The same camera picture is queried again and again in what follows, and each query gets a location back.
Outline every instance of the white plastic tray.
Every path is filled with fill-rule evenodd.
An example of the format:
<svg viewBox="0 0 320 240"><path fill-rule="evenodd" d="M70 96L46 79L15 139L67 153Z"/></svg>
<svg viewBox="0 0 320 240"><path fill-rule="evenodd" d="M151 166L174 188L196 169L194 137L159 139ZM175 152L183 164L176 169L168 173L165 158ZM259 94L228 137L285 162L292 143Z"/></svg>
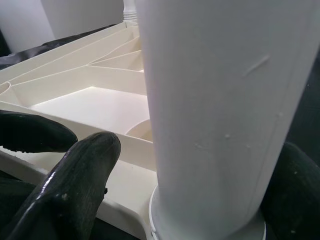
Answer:
<svg viewBox="0 0 320 240"><path fill-rule="evenodd" d="M55 55L51 51L45 53L48 57L39 55L45 64L25 61L0 71L0 79L8 81L0 85L0 109L55 120L79 140L99 131L115 132L121 155L97 217L139 239L150 239L148 204L157 174L139 31L134 25L122 23L95 33L97 38L87 36L77 49L73 44L63 46L65 50L56 48ZM18 75L11 74L15 67ZM0 169L33 184L63 156L2 151L9 155L0 153Z"/></svg>

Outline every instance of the cylinder base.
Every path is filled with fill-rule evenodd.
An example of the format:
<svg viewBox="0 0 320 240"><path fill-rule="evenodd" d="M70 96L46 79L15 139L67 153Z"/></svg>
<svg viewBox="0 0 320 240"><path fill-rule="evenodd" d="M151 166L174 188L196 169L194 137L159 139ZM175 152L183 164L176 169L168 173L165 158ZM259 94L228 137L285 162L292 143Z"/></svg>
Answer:
<svg viewBox="0 0 320 240"><path fill-rule="evenodd" d="M182 227L177 226L168 216L165 216L161 210L159 203L159 188L154 189L149 203L149 219L151 232L154 240L206 240L199 236L192 236L190 232L186 232ZM266 240L266 225L260 212L243 228L237 232L224 237L218 238L214 235L210 237L212 240Z"/></svg>

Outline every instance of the white cylinder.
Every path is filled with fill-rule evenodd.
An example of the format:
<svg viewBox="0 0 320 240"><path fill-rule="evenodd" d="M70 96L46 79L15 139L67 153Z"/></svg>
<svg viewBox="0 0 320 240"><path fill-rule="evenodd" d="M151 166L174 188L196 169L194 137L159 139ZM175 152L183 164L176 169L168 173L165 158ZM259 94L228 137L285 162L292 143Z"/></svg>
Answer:
<svg viewBox="0 0 320 240"><path fill-rule="evenodd" d="M234 239L254 221L303 91L319 1L136 4L157 158L152 231ZM262 239L259 229L241 239Z"/></svg>
<svg viewBox="0 0 320 240"><path fill-rule="evenodd" d="M123 0L123 20L124 21L137 21L137 10L135 0Z"/></svg>

